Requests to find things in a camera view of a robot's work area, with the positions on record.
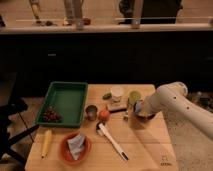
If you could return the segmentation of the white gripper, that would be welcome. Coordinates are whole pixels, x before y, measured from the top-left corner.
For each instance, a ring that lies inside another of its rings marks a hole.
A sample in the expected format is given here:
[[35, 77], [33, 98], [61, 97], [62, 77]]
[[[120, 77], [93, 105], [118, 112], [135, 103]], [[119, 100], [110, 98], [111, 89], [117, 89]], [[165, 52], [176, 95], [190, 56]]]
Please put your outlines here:
[[152, 116], [153, 112], [147, 99], [138, 100], [135, 104], [135, 114], [137, 116]]

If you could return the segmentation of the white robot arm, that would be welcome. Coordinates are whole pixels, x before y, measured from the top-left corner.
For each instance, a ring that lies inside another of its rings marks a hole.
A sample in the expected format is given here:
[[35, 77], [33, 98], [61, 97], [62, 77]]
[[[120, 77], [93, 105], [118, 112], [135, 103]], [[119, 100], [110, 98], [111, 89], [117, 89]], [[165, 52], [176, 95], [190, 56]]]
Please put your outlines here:
[[161, 85], [153, 94], [135, 103], [134, 115], [148, 118], [166, 108], [185, 116], [197, 129], [213, 140], [213, 113], [190, 102], [186, 98], [187, 94], [188, 88], [182, 82]]

